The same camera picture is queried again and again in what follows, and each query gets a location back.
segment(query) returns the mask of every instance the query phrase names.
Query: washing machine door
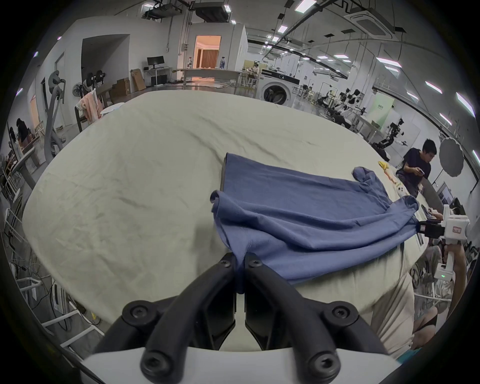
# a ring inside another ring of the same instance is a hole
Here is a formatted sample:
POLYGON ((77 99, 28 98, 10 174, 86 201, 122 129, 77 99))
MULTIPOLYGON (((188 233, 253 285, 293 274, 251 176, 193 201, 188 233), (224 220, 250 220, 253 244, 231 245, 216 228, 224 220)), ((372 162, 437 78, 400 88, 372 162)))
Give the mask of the washing machine door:
POLYGON ((260 90, 260 98, 269 103, 285 105, 290 101, 291 94, 283 83, 269 82, 260 90))

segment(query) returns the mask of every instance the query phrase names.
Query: air conditioner vent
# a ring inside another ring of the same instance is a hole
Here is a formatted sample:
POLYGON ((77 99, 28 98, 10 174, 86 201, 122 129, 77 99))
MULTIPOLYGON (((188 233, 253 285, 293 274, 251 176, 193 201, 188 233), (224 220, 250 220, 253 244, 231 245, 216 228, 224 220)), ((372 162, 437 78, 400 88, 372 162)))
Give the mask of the air conditioner vent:
POLYGON ((373 8, 353 8, 344 17, 374 39, 398 41, 394 27, 373 8))

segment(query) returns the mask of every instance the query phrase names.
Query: yellow object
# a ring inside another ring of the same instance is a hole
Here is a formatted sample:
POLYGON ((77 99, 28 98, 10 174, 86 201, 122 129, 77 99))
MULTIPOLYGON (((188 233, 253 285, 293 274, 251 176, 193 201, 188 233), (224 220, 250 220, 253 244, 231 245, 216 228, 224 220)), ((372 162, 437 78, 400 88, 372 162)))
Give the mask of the yellow object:
POLYGON ((379 161, 378 165, 381 166, 383 170, 388 169, 388 164, 385 163, 384 161, 379 161))

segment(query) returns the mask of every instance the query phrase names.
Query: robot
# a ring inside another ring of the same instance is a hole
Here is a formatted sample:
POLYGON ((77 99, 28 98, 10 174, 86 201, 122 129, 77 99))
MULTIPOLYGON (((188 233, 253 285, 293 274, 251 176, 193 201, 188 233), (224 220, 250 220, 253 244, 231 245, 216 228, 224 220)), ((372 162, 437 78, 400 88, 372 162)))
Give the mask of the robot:
POLYGON ((396 137, 399 134, 400 136, 403 136, 404 134, 400 129, 400 125, 402 125, 403 123, 404 122, 402 118, 400 118, 397 124, 391 123, 387 130, 387 137, 384 140, 380 141, 379 143, 372 144, 372 148, 382 157, 383 160, 385 161, 390 160, 385 152, 385 148, 391 146, 394 141, 400 145, 405 145, 405 146, 407 145, 406 141, 396 140, 396 137))
MULTIPOLYGON (((424 233, 426 237, 434 239, 444 239, 445 244, 457 244, 459 241, 467 240, 467 227, 470 223, 466 215, 451 215, 450 207, 444 205, 444 219, 442 222, 438 220, 427 220, 419 223, 418 232, 424 233)), ((453 277, 453 252, 447 255, 447 262, 440 262, 435 270, 436 279, 450 281, 453 277)))

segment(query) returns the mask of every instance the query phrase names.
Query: blue shirt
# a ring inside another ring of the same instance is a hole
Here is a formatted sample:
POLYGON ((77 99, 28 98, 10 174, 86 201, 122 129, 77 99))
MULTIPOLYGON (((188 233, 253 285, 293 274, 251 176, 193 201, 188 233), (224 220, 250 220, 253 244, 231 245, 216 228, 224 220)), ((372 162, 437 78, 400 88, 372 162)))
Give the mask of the blue shirt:
POLYGON ((291 283, 375 259, 415 235, 414 197, 392 203, 373 171, 357 167, 353 176, 227 154, 223 191, 210 197, 217 231, 240 265, 253 252, 291 283))

